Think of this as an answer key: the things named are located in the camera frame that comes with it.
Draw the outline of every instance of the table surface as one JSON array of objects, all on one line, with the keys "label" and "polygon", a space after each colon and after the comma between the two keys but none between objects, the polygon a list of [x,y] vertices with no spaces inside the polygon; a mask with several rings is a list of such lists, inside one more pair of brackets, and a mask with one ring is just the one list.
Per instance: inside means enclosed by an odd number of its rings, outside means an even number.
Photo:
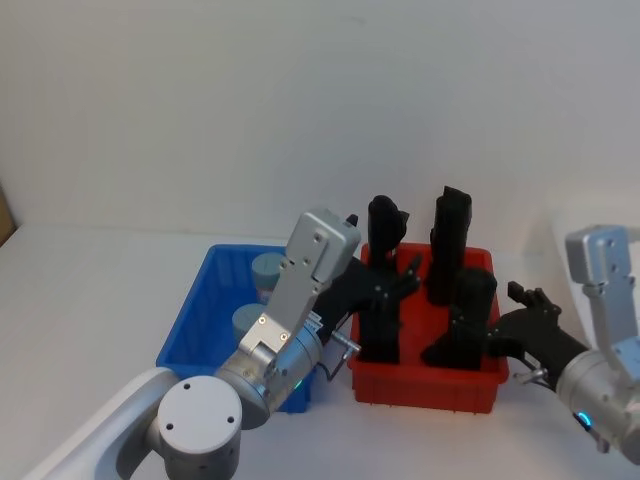
[{"label": "table surface", "polygon": [[[0,479],[21,478],[154,365],[216,243],[273,240],[26,225],[0,248]],[[537,256],[495,254],[494,267],[503,311],[515,308],[505,299],[507,280],[545,288],[558,281]],[[331,384],[318,377],[307,413],[279,413],[243,432],[234,478],[620,480],[639,473],[617,452],[598,454],[542,388],[510,380],[490,415],[388,407],[355,402],[344,369]],[[162,478],[154,454],[134,475]]]}]

